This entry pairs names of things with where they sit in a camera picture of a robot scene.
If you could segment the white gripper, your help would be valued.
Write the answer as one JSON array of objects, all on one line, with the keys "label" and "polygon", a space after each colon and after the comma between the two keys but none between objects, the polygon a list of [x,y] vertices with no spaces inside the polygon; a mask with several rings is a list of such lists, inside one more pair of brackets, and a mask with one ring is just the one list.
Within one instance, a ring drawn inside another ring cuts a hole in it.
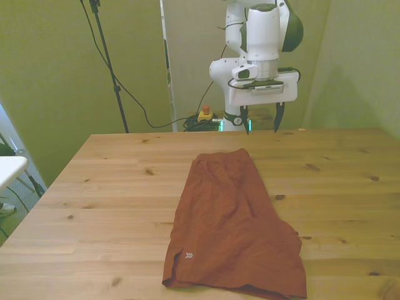
[{"label": "white gripper", "polygon": [[293,102],[298,97],[298,72],[281,72],[277,78],[269,81],[231,79],[227,86],[227,100],[232,106],[240,106],[241,119],[247,134],[250,132],[247,106],[277,103],[274,119],[276,133],[284,116],[285,103]]}]

